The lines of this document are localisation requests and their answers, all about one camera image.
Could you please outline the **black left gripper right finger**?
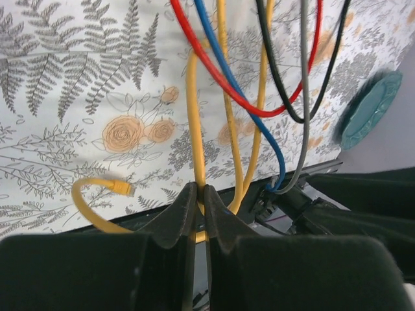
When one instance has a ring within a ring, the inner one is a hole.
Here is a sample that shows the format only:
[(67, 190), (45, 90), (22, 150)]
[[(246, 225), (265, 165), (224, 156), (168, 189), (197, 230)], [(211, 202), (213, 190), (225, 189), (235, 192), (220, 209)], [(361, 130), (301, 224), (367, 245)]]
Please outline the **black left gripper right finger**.
[(212, 310), (404, 310), (389, 252), (358, 236), (262, 236), (204, 188)]

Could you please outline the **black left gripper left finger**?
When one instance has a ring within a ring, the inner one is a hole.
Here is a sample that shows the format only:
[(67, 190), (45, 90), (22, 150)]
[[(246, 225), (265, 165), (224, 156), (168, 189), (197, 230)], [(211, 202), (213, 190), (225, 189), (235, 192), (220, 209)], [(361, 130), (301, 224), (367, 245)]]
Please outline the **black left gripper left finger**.
[(190, 310), (197, 187), (127, 234), (1, 241), (2, 310)]

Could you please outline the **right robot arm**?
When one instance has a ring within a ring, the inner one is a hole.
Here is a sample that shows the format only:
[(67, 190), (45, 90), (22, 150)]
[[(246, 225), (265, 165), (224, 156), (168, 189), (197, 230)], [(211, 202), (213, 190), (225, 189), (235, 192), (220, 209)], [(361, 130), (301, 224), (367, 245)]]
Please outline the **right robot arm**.
[(315, 174), (307, 182), (347, 207), (388, 248), (404, 280), (414, 284), (414, 168), (373, 173)]

